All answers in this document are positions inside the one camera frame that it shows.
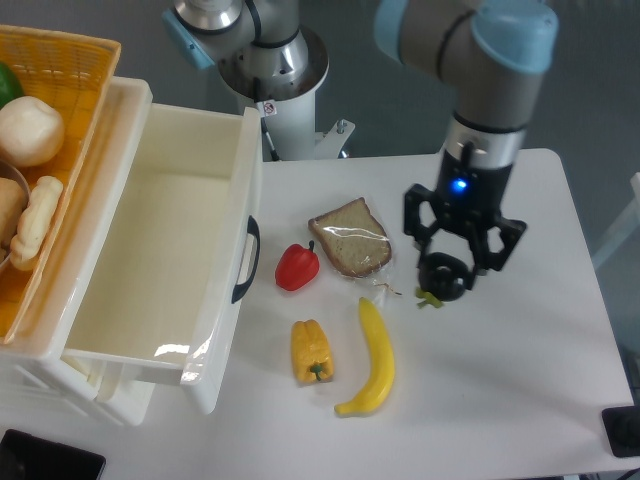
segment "white table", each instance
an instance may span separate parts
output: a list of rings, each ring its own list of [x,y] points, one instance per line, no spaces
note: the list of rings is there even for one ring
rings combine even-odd
[[[632,404],[559,158],[521,152],[503,203],[529,229],[505,269],[473,292],[419,310],[418,252],[402,233],[403,193],[432,188],[437,156],[265,164],[262,255],[243,301],[218,406],[194,413],[180,392],[158,388],[139,427],[69,417],[0,413],[0,425],[107,457],[103,478],[326,480],[506,479],[625,470],[640,459],[610,453],[603,408]],[[279,290],[275,266],[311,238],[307,220],[365,196],[390,235],[395,264],[382,309],[396,381],[366,418],[337,418],[369,373],[357,299],[380,296],[340,278],[324,254],[312,284]],[[434,248],[468,251],[451,235]],[[333,348],[335,379],[298,387],[289,333],[316,318]]]

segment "gray floor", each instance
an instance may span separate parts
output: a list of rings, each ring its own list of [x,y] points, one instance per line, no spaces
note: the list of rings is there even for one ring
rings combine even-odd
[[[156,102],[234,112],[215,70],[192,70],[159,20],[163,0],[2,0],[0,22],[118,40],[117,74],[149,82]],[[640,171],[640,2],[555,0],[560,34],[525,147],[563,159],[590,248],[632,200]],[[327,45],[317,129],[356,123],[357,156],[432,153],[444,139],[454,92],[394,64],[373,43],[374,0],[301,0],[302,22]],[[640,352],[640,231],[598,272],[623,355]]]

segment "blue led light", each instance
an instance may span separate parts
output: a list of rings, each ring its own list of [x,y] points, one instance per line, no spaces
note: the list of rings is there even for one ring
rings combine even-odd
[[[456,178],[453,182],[451,182],[451,190],[453,190],[453,193],[462,193],[467,189],[468,186],[469,184],[467,183],[467,181],[462,178]]]

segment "small green object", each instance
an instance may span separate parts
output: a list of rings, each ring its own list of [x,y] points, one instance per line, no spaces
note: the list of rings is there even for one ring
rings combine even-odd
[[[24,97],[20,80],[7,64],[0,62],[0,108],[18,97]]]
[[[310,369],[309,371],[311,373],[315,373],[316,374],[316,380],[318,380],[319,382],[322,381],[322,379],[320,378],[320,372],[322,372],[322,365],[320,365],[319,363],[315,363]]]
[[[416,287],[416,297],[422,299],[422,302],[418,303],[418,308],[424,308],[427,305],[435,308],[444,307],[444,303],[441,300],[438,300],[431,292],[425,292],[420,289],[420,287]]]

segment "sliced bread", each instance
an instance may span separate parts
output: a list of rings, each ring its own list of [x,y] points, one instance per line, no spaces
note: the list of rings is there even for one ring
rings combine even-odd
[[[391,243],[364,198],[309,220],[331,264],[343,275],[366,277],[391,260]]]

